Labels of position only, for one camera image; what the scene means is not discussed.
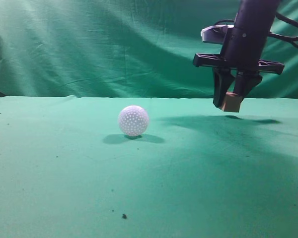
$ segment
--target green backdrop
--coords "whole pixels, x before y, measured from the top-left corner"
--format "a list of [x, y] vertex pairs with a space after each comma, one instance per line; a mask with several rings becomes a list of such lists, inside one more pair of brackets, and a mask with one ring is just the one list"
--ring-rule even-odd
[[[240, 0], [0, 0], [0, 91], [16, 96], [210, 98], [218, 53], [201, 29], [234, 19]], [[298, 21], [298, 0], [279, 13]], [[279, 20], [272, 31], [298, 35]], [[286, 64], [249, 97], [298, 98], [298, 50], [269, 39], [265, 60]]]

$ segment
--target black cable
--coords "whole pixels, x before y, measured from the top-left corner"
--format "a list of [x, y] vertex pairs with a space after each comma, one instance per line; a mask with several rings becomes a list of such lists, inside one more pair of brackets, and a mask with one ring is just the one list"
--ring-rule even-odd
[[[298, 28], [298, 22], [296, 22], [294, 20], [291, 20], [291, 19], [281, 15], [278, 12], [276, 12], [276, 17], [279, 20]], [[289, 41], [298, 41], [298, 36], [282, 36], [282, 35], [272, 33], [272, 32], [269, 34], [269, 36], [280, 39], [280, 40], [284, 40], [284, 41], [287, 41], [287, 40], [289, 40]]]
[[[281, 15], [278, 12], [276, 13], [276, 17], [279, 20], [298, 28], [298, 22], [296, 22], [294, 20], [291, 20], [291, 19]], [[279, 40], [282, 40], [282, 41], [286, 41], [286, 42], [292, 44], [294, 47], [296, 47], [298, 49], [298, 44], [295, 43], [295, 41], [298, 41], [298, 36], [283, 36], [283, 35], [279, 35], [279, 34], [276, 34], [276, 33], [273, 33], [273, 32], [270, 32], [268, 34], [268, 36], [279, 39]]]
[[220, 21], [217, 21], [215, 24], [213, 24], [214, 26], [219, 24], [219, 23], [223, 23], [223, 22], [235, 22], [235, 20], [232, 20], [232, 19], [224, 19], [224, 20], [220, 20]]

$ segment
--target golf ball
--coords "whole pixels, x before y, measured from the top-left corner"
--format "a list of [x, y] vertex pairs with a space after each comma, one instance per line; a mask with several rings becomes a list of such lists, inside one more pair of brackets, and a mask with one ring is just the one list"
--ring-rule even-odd
[[123, 133], [129, 136], [138, 136], [147, 129], [149, 116], [142, 107], [131, 105], [122, 109], [118, 122]]

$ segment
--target golf ball dimple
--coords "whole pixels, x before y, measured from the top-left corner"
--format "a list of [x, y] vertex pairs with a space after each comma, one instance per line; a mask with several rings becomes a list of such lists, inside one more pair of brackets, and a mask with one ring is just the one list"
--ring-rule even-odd
[[129, 136], [138, 136], [147, 129], [149, 116], [142, 107], [131, 105], [122, 109], [118, 122], [123, 133]]

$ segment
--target wooden block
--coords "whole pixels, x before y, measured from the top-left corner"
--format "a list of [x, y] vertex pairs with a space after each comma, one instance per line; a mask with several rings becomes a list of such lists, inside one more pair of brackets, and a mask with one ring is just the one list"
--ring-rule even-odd
[[243, 101], [243, 97], [235, 94], [235, 93], [226, 93], [224, 98], [223, 106], [221, 108], [224, 112], [233, 112], [238, 113], [240, 110], [240, 104]]

